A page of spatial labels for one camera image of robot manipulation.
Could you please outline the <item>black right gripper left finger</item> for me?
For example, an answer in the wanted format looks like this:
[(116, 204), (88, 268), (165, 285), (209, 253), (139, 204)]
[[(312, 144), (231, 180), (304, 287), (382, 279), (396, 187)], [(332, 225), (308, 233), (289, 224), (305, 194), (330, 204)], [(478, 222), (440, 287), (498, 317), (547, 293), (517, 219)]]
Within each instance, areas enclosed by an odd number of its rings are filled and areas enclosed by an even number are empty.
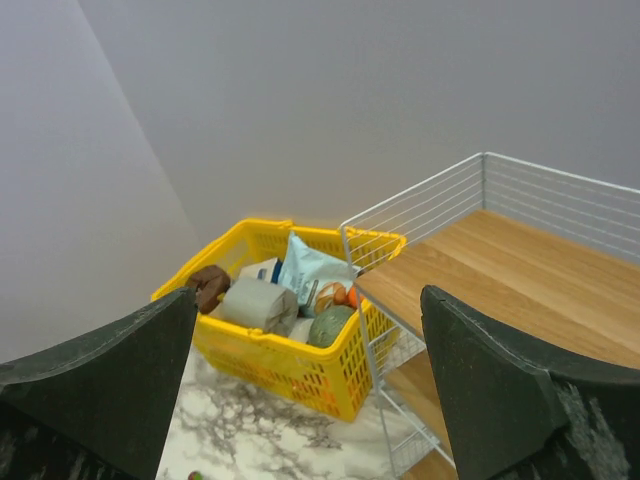
[(155, 478), (196, 316), (182, 287), (2, 364), (2, 478)]

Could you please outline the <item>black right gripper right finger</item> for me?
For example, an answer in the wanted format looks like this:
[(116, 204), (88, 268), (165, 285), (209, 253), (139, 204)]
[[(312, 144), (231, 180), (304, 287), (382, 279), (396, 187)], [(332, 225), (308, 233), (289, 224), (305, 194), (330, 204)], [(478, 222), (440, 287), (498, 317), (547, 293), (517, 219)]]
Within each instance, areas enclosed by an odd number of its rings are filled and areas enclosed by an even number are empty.
[(547, 343), (434, 285), (421, 308), (459, 478), (638, 478), (638, 370)]

